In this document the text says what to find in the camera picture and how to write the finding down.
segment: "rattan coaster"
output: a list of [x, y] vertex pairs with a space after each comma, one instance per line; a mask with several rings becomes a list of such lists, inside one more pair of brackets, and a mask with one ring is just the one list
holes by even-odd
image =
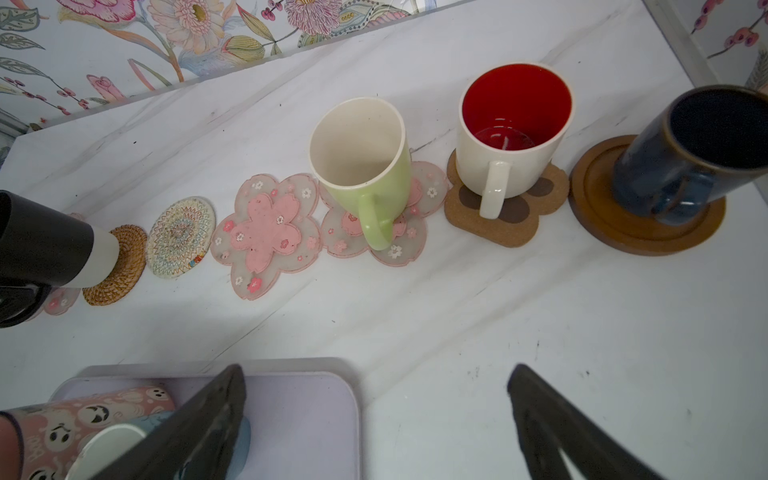
[[168, 207], [147, 239], [147, 265], [160, 278], [175, 278], [197, 265], [216, 228], [214, 208], [205, 199], [188, 197]]
[[448, 160], [448, 179], [453, 188], [445, 198], [445, 218], [453, 226], [474, 233], [503, 247], [522, 247], [538, 230], [539, 215], [553, 214], [568, 198], [568, 176], [553, 164], [524, 194], [504, 200], [497, 219], [480, 217], [482, 197], [469, 190], [458, 177], [456, 151]]
[[725, 216], [725, 198], [708, 204], [691, 221], [677, 227], [637, 217], [614, 200], [614, 164], [635, 137], [602, 141], [576, 163], [571, 172], [571, 209], [579, 223], [606, 245], [646, 257], [671, 255], [712, 237]]
[[83, 289], [83, 297], [91, 305], [109, 305], [126, 296], [136, 285], [147, 264], [144, 255], [147, 234], [141, 227], [123, 225], [110, 233], [115, 235], [120, 243], [118, 262], [103, 282]]

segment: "mug rim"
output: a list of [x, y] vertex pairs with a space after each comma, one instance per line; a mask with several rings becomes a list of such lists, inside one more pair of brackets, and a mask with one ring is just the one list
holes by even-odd
[[[524, 148], [523, 150], [499, 150], [498, 148], [493, 148], [490, 145], [486, 145], [486, 144], [482, 143], [480, 140], [478, 140], [478, 138], [471, 131], [469, 131], [469, 128], [467, 128], [467, 124], [464, 122], [464, 97], [466, 97], [467, 92], [469, 92], [469, 89], [472, 88], [472, 85], [474, 85], [475, 82], [477, 80], [479, 80], [480, 77], [482, 77], [483, 75], [485, 75], [485, 74], [487, 74], [489, 72], [492, 72], [494, 70], [497, 70], [499, 68], [502, 68], [502, 67], [508, 67], [510, 65], [533, 65], [535, 67], [543, 68], [543, 69], [549, 71], [555, 77], [559, 78], [561, 82], [563, 82], [563, 85], [565, 85], [565, 89], [568, 91], [568, 96], [571, 97], [571, 112], [568, 114], [568, 119], [565, 121], [565, 124], [563, 124], [563, 128], [558, 130], [558, 132], [556, 134], [552, 135], [552, 138], [550, 138], [549, 140], [547, 140], [543, 144], [534, 145], [533, 147]], [[527, 153], [527, 152], [532, 152], [532, 151], [537, 151], [537, 150], [543, 150], [544, 148], [546, 148], [550, 144], [552, 144], [555, 141], [559, 140], [562, 137], [562, 135], [565, 133], [565, 131], [568, 129], [568, 127], [571, 126], [571, 122], [574, 119], [574, 113], [575, 112], [576, 112], [576, 104], [574, 102], [574, 92], [571, 89], [571, 86], [568, 84], [568, 82], [563, 78], [562, 75], [557, 73], [549, 65], [544, 65], [542, 63], [537, 63], [535, 61], [513, 61], [511, 63], [504, 63], [504, 64], [501, 64], [501, 65], [496, 65], [495, 67], [490, 68], [490, 69], [482, 72], [480, 75], [478, 75], [477, 77], [474, 77], [469, 82], [467, 87], [464, 89], [464, 93], [462, 93], [462, 96], [458, 100], [458, 122], [461, 124], [462, 130], [464, 130], [464, 132], [472, 139], [472, 141], [474, 141], [475, 144], [483, 147], [484, 149], [486, 149], [488, 151], [494, 152], [496, 154], [508, 155], [510, 157], [515, 156], [516, 154], [524, 153], [524, 152]]]
[[[400, 123], [400, 145], [399, 145], [399, 147], [397, 149], [397, 153], [395, 153], [395, 157], [389, 162], [389, 165], [387, 165], [387, 167], [380, 174], [376, 175], [374, 178], [372, 178], [370, 180], [366, 180], [365, 182], [363, 182], [361, 184], [357, 184], [357, 185], [346, 185], [346, 186], [344, 186], [344, 185], [336, 185], [334, 183], [329, 182], [328, 180], [326, 180], [325, 178], [320, 176], [320, 174], [317, 173], [317, 169], [315, 168], [315, 165], [312, 162], [312, 140], [315, 137], [315, 133], [317, 132], [317, 128], [337, 108], [341, 107], [344, 104], [352, 103], [354, 101], [361, 101], [361, 100], [364, 100], [364, 101], [371, 101], [371, 100], [377, 101], [380, 104], [383, 104], [385, 107], [387, 107], [389, 110], [391, 110], [395, 114], [395, 116], [397, 117], [398, 122]], [[317, 125], [315, 125], [314, 129], [312, 129], [312, 134], [310, 135], [310, 145], [309, 145], [309, 148], [307, 148], [306, 155], [310, 159], [310, 169], [312, 170], [312, 173], [322, 183], [324, 183], [328, 187], [331, 187], [331, 188], [337, 189], [337, 190], [356, 190], [356, 189], [359, 189], [359, 188], [368, 187], [369, 185], [374, 184], [376, 181], [378, 181], [379, 179], [381, 179], [385, 175], [387, 175], [389, 173], [389, 171], [395, 167], [395, 164], [397, 163], [397, 160], [399, 160], [400, 156], [402, 155], [402, 149], [405, 147], [405, 145], [406, 145], [406, 123], [403, 121], [402, 115], [400, 115], [400, 112], [397, 111], [397, 108], [395, 108], [395, 105], [389, 103], [388, 101], [384, 100], [383, 98], [378, 98], [378, 97], [354, 97], [354, 98], [350, 98], [349, 100], [345, 100], [345, 101], [341, 102], [340, 104], [334, 105], [333, 108], [328, 110], [326, 112], [326, 114], [324, 114], [323, 117], [320, 118], [320, 120], [317, 122]]]
[[677, 98], [672, 100], [672, 103], [670, 103], [669, 107], [667, 107], [667, 109], [663, 112], [662, 114], [663, 117], [661, 121], [661, 131], [664, 133], [664, 139], [669, 143], [669, 145], [672, 146], [672, 148], [675, 149], [675, 151], [678, 154], [685, 157], [686, 160], [689, 160], [692, 163], [698, 164], [702, 167], [709, 168], [710, 170], [720, 171], [727, 174], [744, 174], [746, 172], [749, 172], [751, 174], [768, 173], [768, 164], [763, 167], [736, 168], [736, 167], [726, 167], [724, 165], [710, 162], [707, 159], [699, 157], [698, 155], [694, 154], [693, 152], [685, 148], [685, 146], [682, 143], [680, 143], [672, 133], [672, 124], [671, 124], [672, 110], [674, 110], [675, 107], [680, 104], [680, 102], [689, 98], [691, 95], [700, 93], [702, 91], [723, 91], [723, 90], [738, 91], [744, 94], [748, 94], [749, 96], [758, 98], [762, 101], [768, 102], [768, 95], [762, 94], [758, 91], [754, 91], [751, 88], [741, 87], [739, 85], [715, 84], [715, 85], [705, 85], [703, 87], [692, 88], [689, 91], [683, 92]]

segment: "paw-shaped coaster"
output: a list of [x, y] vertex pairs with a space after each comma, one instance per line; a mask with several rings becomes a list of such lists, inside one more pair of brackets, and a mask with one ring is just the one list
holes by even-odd
[[480, 217], [482, 197], [469, 190], [456, 171], [456, 151], [448, 160], [453, 188], [445, 198], [445, 218], [454, 227], [504, 247], [522, 247], [536, 234], [539, 215], [553, 214], [568, 198], [568, 175], [548, 164], [536, 184], [524, 194], [504, 200], [497, 219]]
[[323, 248], [317, 223], [317, 184], [307, 174], [282, 182], [270, 175], [251, 177], [237, 191], [235, 213], [214, 230], [210, 252], [232, 267], [240, 298], [255, 300], [277, 281], [280, 272], [304, 270]]
[[370, 250], [379, 262], [390, 266], [404, 266], [416, 260], [427, 241], [424, 217], [440, 208], [450, 185], [445, 172], [429, 162], [412, 162], [411, 175], [411, 193], [406, 209], [395, 220], [395, 238], [392, 245], [382, 251], [371, 250], [362, 234], [360, 220], [344, 210], [320, 186], [320, 198], [330, 209], [320, 227], [328, 253], [338, 258], [350, 258]]

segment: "floral wallpaper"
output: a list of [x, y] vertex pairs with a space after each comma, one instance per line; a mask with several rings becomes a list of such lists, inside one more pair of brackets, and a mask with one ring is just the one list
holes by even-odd
[[725, 84], [768, 93], [768, 0], [670, 0]]
[[457, 1], [0, 0], [0, 113], [37, 130]]

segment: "round wooden saucer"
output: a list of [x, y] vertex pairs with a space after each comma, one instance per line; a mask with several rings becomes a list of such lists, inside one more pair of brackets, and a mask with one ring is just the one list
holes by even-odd
[[601, 242], [635, 255], [670, 255], [704, 242], [723, 221], [725, 198], [707, 205], [690, 222], [679, 227], [630, 214], [614, 200], [611, 193], [614, 163], [636, 136], [602, 141], [574, 167], [569, 200], [579, 223]]

